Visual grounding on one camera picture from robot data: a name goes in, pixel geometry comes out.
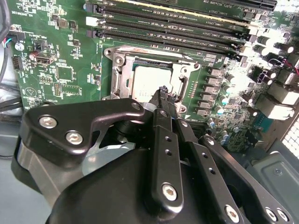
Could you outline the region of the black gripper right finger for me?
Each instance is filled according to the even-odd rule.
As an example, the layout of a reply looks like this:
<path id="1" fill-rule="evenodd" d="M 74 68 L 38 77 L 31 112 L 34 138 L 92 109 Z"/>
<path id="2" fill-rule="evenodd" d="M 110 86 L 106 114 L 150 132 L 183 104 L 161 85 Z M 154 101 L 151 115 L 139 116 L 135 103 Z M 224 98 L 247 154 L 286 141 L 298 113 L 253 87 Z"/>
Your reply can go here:
<path id="1" fill-rule="evenodd" d="M 199 170 L 212 203 L 215 224 L 292 224 L 290 213 L 220 144 L 204 135 L 196 138 L 190 125 L 178 117 L 177 97 L 167 94 L 184 152 Z"/>

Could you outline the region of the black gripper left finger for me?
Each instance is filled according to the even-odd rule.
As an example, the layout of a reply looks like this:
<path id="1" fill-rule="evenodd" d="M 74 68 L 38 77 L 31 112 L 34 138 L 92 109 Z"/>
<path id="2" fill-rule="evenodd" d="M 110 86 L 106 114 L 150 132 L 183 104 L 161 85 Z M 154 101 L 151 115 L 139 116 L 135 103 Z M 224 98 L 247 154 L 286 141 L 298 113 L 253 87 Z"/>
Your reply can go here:
<path id="1" fill-rule="evenodd" d="M 167 94 L 163 86 L 145 104 L 123 98 L 33 108 L 22 118 L 20 165 L 53 208 L 76 181 L 132 150 L 145 149 L 148 212 L 178 214 L 184 196 Z"/>

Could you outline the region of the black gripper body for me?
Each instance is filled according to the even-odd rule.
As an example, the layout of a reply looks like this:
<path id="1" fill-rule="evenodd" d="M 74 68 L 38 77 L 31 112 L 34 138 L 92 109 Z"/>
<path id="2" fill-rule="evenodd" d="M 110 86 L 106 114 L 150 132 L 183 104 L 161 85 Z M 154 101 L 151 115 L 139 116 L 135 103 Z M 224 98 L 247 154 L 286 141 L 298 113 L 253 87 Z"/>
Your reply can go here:
<path id="1" fill-rule="evenodd" d="M 181 163 L 184 206 L 172 224 L 215 224 L 217 219 L 195 170 Z M 56 200 L 49 224 L 159 224 L 144 203 L 150 153 L 132 150 L 67 187 Z"/>

